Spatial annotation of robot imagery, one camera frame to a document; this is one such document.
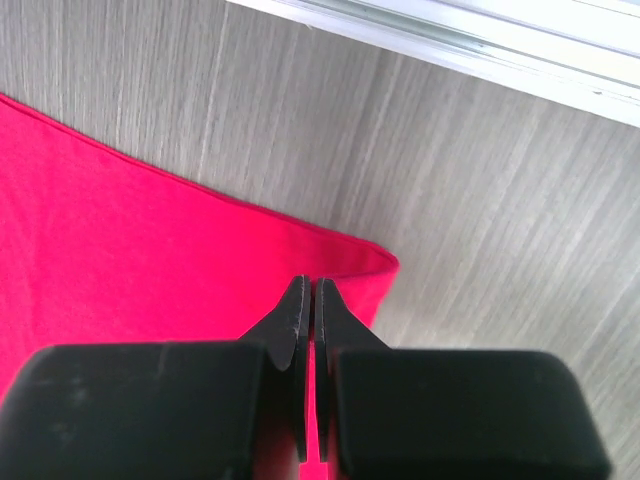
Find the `crimson pink t-shirt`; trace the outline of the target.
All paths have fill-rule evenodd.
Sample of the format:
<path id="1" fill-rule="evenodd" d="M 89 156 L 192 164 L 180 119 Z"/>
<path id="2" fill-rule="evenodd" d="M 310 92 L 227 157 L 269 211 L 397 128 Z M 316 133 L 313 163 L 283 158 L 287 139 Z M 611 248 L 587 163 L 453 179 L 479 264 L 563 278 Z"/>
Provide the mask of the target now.
<path id="1" fill-rule="evenodd" d="M 384 248 L 227 197 L 1 101 L 1 383 L 55 343 L 235 337 L 296 275 L 371 324 Z"/>

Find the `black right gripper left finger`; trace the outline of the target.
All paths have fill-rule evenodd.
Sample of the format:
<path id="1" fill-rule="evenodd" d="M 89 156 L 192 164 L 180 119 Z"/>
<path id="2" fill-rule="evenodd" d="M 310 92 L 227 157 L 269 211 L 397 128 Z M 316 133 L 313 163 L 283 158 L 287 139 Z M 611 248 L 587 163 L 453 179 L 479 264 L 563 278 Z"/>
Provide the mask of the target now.
<path id="1" fill-rule="evenodd" d="M 233 341 L 57 345 L 1 405 L 5 479 L 295 479 L 311 282 Z"/>

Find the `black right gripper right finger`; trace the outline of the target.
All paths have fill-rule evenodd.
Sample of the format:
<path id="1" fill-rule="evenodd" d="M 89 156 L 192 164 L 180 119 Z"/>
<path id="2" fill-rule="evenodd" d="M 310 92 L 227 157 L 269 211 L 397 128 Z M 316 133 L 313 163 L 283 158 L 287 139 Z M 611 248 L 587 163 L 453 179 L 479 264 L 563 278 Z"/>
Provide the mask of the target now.
<path id="1" fill-rule="evenodd" d="M 318 282 L 319 453 L 332 479 L 607 479 L 581 387 L 531 350 L 397 349 Z"/>

